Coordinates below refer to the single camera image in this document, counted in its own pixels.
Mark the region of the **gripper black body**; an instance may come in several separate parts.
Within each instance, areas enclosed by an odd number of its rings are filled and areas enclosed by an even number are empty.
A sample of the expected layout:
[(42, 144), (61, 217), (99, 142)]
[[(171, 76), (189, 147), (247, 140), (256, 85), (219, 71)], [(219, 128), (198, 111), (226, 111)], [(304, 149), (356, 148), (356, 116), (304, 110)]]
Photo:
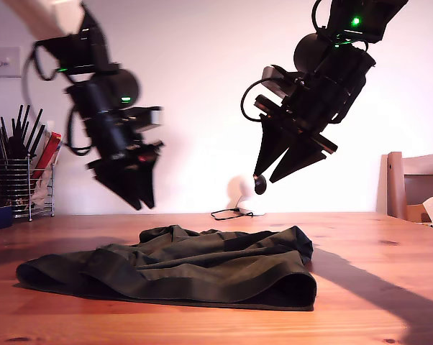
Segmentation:
[(137, 169), (135, 150), (151, 150), (159, 158), (163, 142), (158, 140), (148, 144), (143, 134), (161, 126), (162, 115), (162, 109), (81, 110), (81, 119), (99, 154), (98, 160), (115, 161), (130, 170)]
[(330, 115), (324, 104), (303, 86), (302, 78), (296, 78), (293, 83), (293, 93), (284, 95), (283, 102), (279, 106), (263, 95), (257, 96), (255, 106), (262, 113), (261, 116), (268, 116), (275, 120), (291, 120), (298, 127), (298, 142), (308, 142), (316, 145), (323, 153), (333, 154), (337, 145), (330, 142), (321, 135), (323, 129), (330, 122)]

